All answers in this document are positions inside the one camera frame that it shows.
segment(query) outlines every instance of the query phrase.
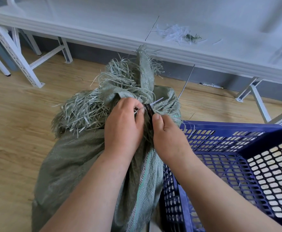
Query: forearm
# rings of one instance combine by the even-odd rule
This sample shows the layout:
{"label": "forearm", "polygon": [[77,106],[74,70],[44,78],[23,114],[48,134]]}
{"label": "forearm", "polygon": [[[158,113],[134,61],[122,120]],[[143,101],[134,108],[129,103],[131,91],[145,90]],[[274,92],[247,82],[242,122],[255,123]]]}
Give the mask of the forearm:
{"label": "forearm", "polygon": [[131,158],[102,153],[41,231],[110,231]]}
{"label": "forearm", "polygon": [[169,167],[206,231],[282,231],[280,225],[229,187],[192,151],[171,161]]}

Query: left hand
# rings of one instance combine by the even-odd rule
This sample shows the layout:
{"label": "left hand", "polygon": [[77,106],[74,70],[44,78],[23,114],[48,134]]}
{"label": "left hand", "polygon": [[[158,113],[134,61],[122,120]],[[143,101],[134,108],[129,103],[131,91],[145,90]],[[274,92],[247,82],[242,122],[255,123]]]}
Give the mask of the left hand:
{"label": "left hand", "polygon": [[[138,108],[136,118],[134,109]],[[104,126],[104,151],[133,157],[143,137],[145,108],[135,98],[121,98]]]}

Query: wooden floor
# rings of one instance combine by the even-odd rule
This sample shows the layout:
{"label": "wooden floor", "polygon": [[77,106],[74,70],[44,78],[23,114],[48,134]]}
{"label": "wooden floor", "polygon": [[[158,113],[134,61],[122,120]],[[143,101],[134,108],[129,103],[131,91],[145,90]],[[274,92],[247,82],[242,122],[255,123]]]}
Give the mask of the wooden floor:
{"label": "wooden floor", "polygon": [[[24,52],[29,62],[37,57]],[[0,231],[30,231],[31,201],[41,162],[55,139],[50,123],[54,107],[74,93],[89,90],[104,66],[81,60],[65,64],[54,56],[35,69],[46,85],[31,86],[20,72],[6,77],[0,72]],[[156,84],[171,86],[177,94],[183,81],[156,77]],[[272,117],[282,113],[282,103],[265,99]],[[190,83],[180,99],[182,118],[197,121],[262,123],[252,97],[244,103],[234,100],[234,92]]]}

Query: hand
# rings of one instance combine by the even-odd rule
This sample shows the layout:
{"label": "hand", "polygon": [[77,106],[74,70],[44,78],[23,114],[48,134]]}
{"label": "hand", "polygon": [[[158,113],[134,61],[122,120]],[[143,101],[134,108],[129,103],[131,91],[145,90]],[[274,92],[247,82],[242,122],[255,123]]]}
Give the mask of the hand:
{"label": "hand", "polygon": [[192,153],[185,134],[168,115],[155,113],[152,118],[154,128],[154,147],[164,163]]}
{"label": "hand", "polygon": [[[139,109],[136,118],[135,107]],[[144,111],[137,99],[120,99],[104,126],[104,150],[120,152],[132,158],[143,137]]]}

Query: wire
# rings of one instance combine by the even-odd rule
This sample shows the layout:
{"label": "wire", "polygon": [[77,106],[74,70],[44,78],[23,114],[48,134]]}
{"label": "wire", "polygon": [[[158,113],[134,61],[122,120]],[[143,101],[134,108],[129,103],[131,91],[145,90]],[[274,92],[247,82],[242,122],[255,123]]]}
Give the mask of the wire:
{"label": "wire", "polygon": [[191,72],[190,72],[190,74],[189,74],[189,77],[187,78],[187,81],[186,81],[186,83],[185,83],[185,85],[184,85],[184,88],[182,89],[182,92],[179,94],[178,98],[180,98],[181,95],[182,95],[182,93],[184,92],[184,89],[185,89],[185,87],[186,87],[186,85],[187,85],[187,83],[188,83],[188,81],[189,81],[189,78],[190,78],[191,74],[193,73],[193,69],[191,70]]}

